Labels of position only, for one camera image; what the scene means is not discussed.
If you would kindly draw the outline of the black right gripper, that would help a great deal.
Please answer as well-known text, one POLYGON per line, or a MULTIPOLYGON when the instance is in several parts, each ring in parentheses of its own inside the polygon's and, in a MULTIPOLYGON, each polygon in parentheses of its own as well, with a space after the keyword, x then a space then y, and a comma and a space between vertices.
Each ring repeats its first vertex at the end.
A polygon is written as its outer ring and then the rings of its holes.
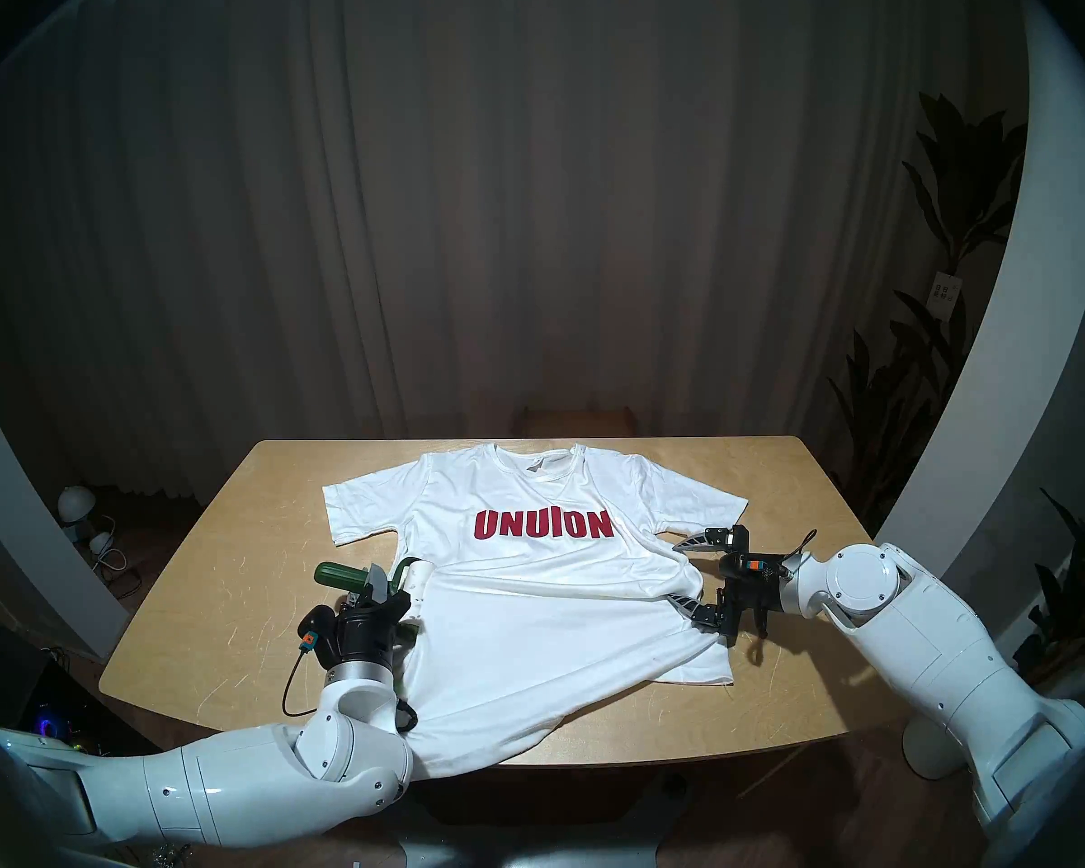
POLYGON ((758 638, 768 638, 768 614, 783 612, 780 591, 787 574, 786 554, 752 551, 749 531, 740 524, 726 529, 703 529, 675 544, 673 550, 722 554, 718 572, 723 583, 714 603, 685 595, 665 595, 682 617, 698 628, 733 639, 743 613, 749 611, 758 638))

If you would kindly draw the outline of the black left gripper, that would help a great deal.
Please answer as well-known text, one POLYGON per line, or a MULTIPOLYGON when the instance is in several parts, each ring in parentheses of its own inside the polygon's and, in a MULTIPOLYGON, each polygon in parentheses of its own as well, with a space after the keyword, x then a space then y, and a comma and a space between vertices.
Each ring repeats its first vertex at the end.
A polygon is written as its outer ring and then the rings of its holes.
POLYGON ((392 669, 394 648, 412 647, 412 623, 405 620, 410 607, 410 599, 390 599, 386 570, 371 564, 363 580, 362 603, 346 602, 336 612, 330 636, 330 668, 370 662, 392 669))

